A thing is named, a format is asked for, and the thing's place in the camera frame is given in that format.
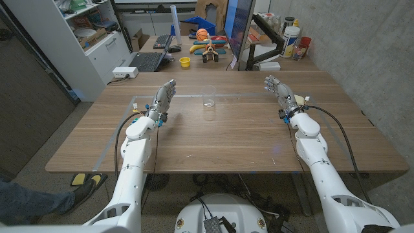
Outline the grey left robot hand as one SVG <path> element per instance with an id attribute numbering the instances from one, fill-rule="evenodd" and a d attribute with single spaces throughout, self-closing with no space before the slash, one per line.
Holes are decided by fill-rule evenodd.
<path id="1" fill-rule="evenodd" d="M 147 117 L 157 121 L 161 114 L 168 111 L 171 99 L 175 95 L 176 80 L 171 79 L 169 82 L 162 85 L 152 99 L 152 103 L 147 111 Z"/>

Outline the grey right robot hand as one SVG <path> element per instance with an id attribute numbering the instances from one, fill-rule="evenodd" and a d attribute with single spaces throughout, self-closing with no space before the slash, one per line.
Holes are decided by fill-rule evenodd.
<path id="1" fill-rule="evenodd" d="M 290 120 L 298 111 L 300 111 L 294 93 L 289 86 L 272 75 L 265 78 L 265 85 L 265 90 L 274 93 L 278 99 L 283 112 L 283 114 L 279 114 L 281 119 L 287 118 Z"/>

